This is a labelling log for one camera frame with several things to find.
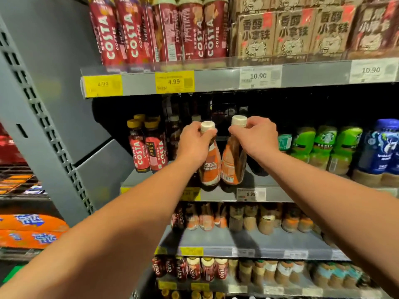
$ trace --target hand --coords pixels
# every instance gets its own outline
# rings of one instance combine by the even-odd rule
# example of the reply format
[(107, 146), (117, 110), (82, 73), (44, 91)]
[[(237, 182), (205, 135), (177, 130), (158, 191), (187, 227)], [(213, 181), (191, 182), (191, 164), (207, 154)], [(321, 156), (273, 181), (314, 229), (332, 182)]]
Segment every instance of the hand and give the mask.
[(256, 161), (278, 152), (278, 133), (276, 124), (268, 118), (251, 116), (247, 127), (230, 126), (229, 131), (240, 141), (244, 151)]
[(208, 130), (201, 135), (201, 123), (193, 121), (184, 127), (180, 135), (176, 160), (182, 159), (195, 172), (206, 160), (209, 143), (216, 136), (217, 130)]

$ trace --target yellow price tag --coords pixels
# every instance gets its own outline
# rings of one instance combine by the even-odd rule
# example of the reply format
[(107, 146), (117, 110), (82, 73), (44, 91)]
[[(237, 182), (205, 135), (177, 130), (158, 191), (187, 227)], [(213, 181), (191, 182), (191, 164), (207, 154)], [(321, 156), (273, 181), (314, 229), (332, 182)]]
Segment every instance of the yellow price tag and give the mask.
[(209, 292), (209, 284), (207, 284), (207, 283), (192, 282), (192, 283), (191, 283), (191, 290), (192, 290), (192, 291)]
[(167, 255), (167, 250), (163, 246), (157, 246), (154, 255)]
[(84, 76), (83, 82), (87, 98), (123, 95), (121, 75)]
[(201, 188), (190, 187), (184, 189), (183, 195), (180, 200), (182, 201), (201, 201)]
[(203, 247), (181, 246), (182, 256), (203, 256)]
[(177, 283), (176, 282), (170, 282), (170, 281), (160, 281), (160, 280), (158, 280), (158, 288), (159, 289), (177, 289)]
[(121, 187), (121, 194), (126, 193), (127, 191), (129, 191), (131, 188), (128, 188), (126, 186)]
[(156, 72), (157, 94), (195, 92), (194, 71)]

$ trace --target white price tag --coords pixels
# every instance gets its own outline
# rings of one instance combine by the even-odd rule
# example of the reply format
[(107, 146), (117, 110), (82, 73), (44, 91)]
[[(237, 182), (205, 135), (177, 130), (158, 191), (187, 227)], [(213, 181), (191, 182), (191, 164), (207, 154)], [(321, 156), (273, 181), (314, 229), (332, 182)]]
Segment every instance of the white price tag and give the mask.
[(282, 65), (240, 67), (240, 89), (281, 87)]
[(397, 188), (379, 188), (376, 189), (380, 192), (388, 192), (389, 194), (392, 194), (393, 196), (397, 196), (398, 195), (398, 189)]
[(379, 289), (361, 289), (360, 297), (362, 299), (381, 299), (382, 292)]
[(229, 284), (228, 292), (232, 294), (248, 294), (248, 287), (247, 286), (237, 286)]
[(266, 188), (237, 188), (238, 201), (266, 201)]
[(350, 259), (341, 250), (332, 250), (331, 260), (347, 261)]
[(349, 84), (394, 82), (399, 58), (352, 60)]
[(302, 289), (302, 296), (323, 297), (323, 289), (320, 287), (307, 287)]
[(284, 288), (282, 286), (265, 286), (263, 287), (264, 295), (284, 295)]
[(307, 250), (285, 250), (283, 259), (307, 259), (308, 256)]
[(232, 248), (232, 257), (255, 258), (255, 250)]

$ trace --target right hand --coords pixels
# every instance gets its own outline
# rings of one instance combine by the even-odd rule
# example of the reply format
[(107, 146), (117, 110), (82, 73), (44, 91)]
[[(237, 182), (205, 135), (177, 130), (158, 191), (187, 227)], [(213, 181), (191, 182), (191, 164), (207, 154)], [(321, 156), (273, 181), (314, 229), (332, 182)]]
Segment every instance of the right hand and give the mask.
[(238, 138), (244, 151), (257, 161), (279, 151), (277, 127), (268, 118), (251, 116), (246, 128), (233, 125), (229, 131)]

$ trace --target red package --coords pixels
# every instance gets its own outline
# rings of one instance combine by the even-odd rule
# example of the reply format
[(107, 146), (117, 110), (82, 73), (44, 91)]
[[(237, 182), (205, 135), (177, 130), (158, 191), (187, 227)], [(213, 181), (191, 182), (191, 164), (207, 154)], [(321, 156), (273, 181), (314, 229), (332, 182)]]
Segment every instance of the red package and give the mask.
[(143, 42), (143, 10), (139, 0), (115, 0), (118, 21), (122, 25), (128, 64), (150, 61), (148, 45)]
[(144, 44), (148, 44), (151, 62), (159, 62), (158, 48), (155, 40), (154, 13), (148, 2), (143, 4)]
[(203, 8), (201, 0), (180, 0), (179, 18), (185, 60), (204, 58)]
[(228, 0), (205, 0), (206, 58), (227, 56), (227, 10)]
[(118, 38), (118, 25), (111, 0), (92, 0), (90, 6), (91, 24), (96, 35), (97, 45), (104, 66), (125, 63), (122, 46)]
[(179, 20), (175, 0), (154, 0), (155, 36), (161, 62), (182, 60)]

